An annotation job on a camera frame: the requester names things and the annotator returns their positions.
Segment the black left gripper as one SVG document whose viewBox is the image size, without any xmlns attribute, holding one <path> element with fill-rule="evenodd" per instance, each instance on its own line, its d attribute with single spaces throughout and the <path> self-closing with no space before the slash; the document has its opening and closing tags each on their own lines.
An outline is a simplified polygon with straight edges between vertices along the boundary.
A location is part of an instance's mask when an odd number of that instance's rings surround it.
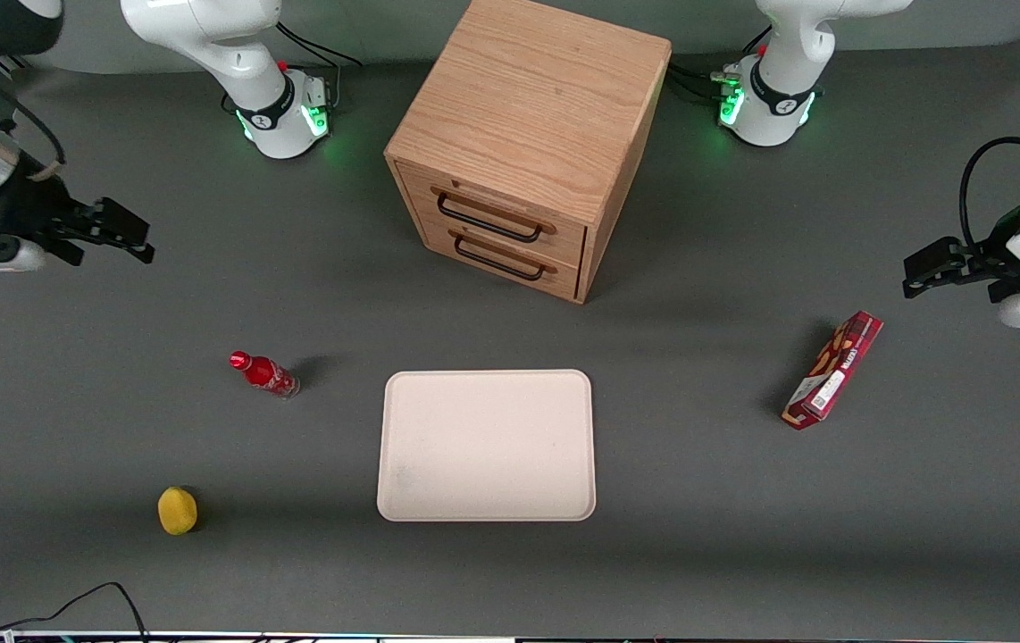
<svg viewBox="0 0 1020 643">
<path fill-rule="evenodd" d="M 976 240 L 971 231 L 967 196 L 962 195 L 962 233 L 972 259 L 966 265 L 960 240 L 947 236 L 928 244 L 903 260 L 903 296 L 915 298 L 927 290 L 963 286 L 988 280 L 988 297 L 1000 305 L 1010 296 L 1020 298 L 1020 259 L 1008 251 L 1007 243 L 1020 232 L 1020 204 L 994 222 L 991 233 Z"/>
</svg>

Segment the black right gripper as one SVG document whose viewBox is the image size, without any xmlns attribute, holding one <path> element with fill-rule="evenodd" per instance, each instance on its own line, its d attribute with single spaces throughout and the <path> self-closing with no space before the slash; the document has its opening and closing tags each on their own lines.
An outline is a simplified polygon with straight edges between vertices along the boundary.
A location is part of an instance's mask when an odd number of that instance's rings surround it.
<svg viewBox="0 0 1020 643">
<path fill-rule="evenodd" d="M 149 222 L 111 198 L 82 204 L 58 178 L 16 176 L 0 187 L 0 271 L 37 271 L 53 257 L 80 267 L 82 243 L 113 246 L 150 264 L 149 231 Z"/>
</svg>

